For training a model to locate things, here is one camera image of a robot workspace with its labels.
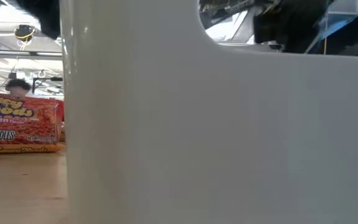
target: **wooden table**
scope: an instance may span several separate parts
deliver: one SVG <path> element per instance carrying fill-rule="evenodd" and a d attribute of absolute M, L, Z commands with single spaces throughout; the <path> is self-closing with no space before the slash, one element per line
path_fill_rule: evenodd
<path fill-rule="evenodd" d="M 64 153 L 0 155 L 0 224 L 68 223 Z"/>

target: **white object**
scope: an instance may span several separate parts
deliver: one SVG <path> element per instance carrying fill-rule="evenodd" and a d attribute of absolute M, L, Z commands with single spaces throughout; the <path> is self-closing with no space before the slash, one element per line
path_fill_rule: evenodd
<path fill-rule="evenodd" d="M 62 1 L 71 221 L 358 223 L 358 57 L 235 52 L 196 5 Z"/>

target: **instant noodle package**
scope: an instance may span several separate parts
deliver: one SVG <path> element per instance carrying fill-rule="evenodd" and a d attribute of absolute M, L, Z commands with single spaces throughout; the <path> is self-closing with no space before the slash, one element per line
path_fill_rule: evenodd
<path fill-rule="evenodd" d="M 57 152 L 62 131 L 56 100 L 0 94 L 0 154 Z"/>

